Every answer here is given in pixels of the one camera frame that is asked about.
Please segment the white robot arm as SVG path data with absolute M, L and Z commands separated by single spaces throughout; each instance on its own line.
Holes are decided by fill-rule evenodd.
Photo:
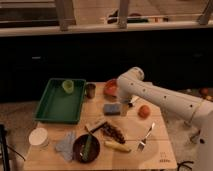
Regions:
M 200 131 L 192 171 L 213 171 L 213 102 L 192 95 L 147 84 L 144 72 L 132 67 L 117 78 L 117 99 L 127 104 L 133 95 L 177 114 Z

